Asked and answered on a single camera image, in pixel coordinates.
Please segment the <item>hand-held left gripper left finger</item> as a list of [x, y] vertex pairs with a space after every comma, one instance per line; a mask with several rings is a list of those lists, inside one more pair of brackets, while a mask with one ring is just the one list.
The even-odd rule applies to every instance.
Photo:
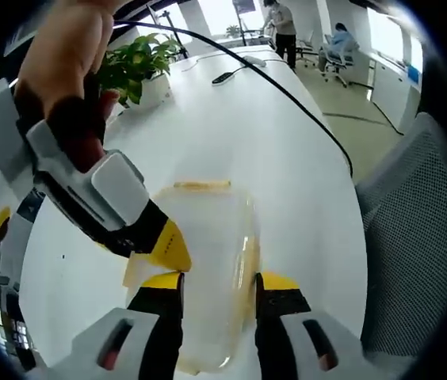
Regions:
[[172, 379], [183, 332], [185, 274], [154, 275], [128, 308], [115, 308], [78, 334], [72, 379]]

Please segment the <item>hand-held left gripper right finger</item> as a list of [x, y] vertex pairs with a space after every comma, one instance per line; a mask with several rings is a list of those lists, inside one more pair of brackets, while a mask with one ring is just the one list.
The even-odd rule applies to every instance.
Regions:
[[255, 275], [254, 334], [263, 379], [365, 379], [361, 344], [344, 325], [314, 311], [292, 279]]

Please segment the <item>person's right hand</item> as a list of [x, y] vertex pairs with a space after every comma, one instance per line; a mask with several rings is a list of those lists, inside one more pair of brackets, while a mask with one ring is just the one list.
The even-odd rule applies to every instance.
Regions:
[[81, 173], [104, 155], [105, 122], [120, 94], [102, 90], [96, 73], [122, 1], [57, 1], [25, 56], [14, 90], [18, 127], [44, 120]]

